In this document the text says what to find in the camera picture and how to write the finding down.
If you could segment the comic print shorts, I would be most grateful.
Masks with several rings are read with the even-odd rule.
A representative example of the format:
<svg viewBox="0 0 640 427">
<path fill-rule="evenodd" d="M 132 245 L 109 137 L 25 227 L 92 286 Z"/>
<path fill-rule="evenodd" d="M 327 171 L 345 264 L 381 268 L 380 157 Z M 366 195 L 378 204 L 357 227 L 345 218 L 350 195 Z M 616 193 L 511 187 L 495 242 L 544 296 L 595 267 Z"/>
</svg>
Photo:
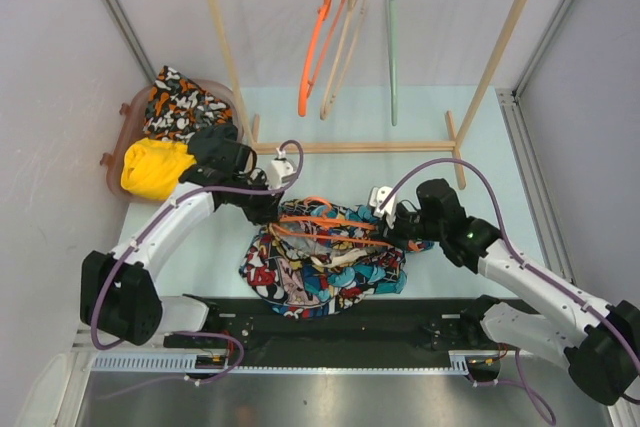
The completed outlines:
<svg viewBox="0 0 640 427">
<path fill-rule="evenodd" d="M 357 247 L 259 228 L 239 275 L 270 309 L 296 320 L 342 313 L 372 295 L 399 294 L 407 256 L 434 247 Z"/>
</svg>

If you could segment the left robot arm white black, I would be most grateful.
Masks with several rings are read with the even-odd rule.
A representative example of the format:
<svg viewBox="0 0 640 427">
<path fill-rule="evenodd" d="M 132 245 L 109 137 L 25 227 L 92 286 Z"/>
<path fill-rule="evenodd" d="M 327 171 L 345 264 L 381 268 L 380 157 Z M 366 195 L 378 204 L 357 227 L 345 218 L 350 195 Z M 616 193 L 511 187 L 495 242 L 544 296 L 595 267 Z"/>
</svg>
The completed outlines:
<svg viewBox="0 0 640 427">
<path fill-rule="evenodd" d="M 195 227 L 223 205 L 240 208 L 255 225 L 276 220 L 282 195 L 303 165 L 288 159 L 288 145 L 278 146 L 261 170 L 256 151 L 230 125 L 191 137 L 186 153 L 192 162 L 179 168 L 176 185 L 154 216 L 128 241 L 83 260 L 80 317 L 97 349 L 123 342 L 141 346 L 156 334 L 186 334 L 202 347 L 219 339 L 221 323 L 207 301 L 188 294 L 162 297 L 156 279 Z"/>
</svg>

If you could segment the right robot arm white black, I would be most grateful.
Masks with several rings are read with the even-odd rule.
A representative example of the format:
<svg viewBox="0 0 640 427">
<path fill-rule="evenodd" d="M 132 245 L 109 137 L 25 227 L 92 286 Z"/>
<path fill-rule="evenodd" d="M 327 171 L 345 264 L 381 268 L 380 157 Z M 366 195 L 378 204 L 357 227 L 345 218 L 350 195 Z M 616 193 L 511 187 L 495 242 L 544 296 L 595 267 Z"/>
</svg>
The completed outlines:
<svg viewBox="0 0 640 427">
<path fill-rule="evenodd" d="M 497 227 L 468 215 L 446 180 L 421 183 L 416 196 L 419 207 L 410 211 L 392 188 L 371 191 L 369 205 L 383 221 L 385 240 L 402 247 L 434 242 L 452 264 L 500 284 L 534 310 L 480 297 L 461 323 L 469 346 L 493 341 L 543 358 L 603 405 L 629 397 L 639 377 L 638 307 L 591 295 L 529 260 Z"/>
</svg>

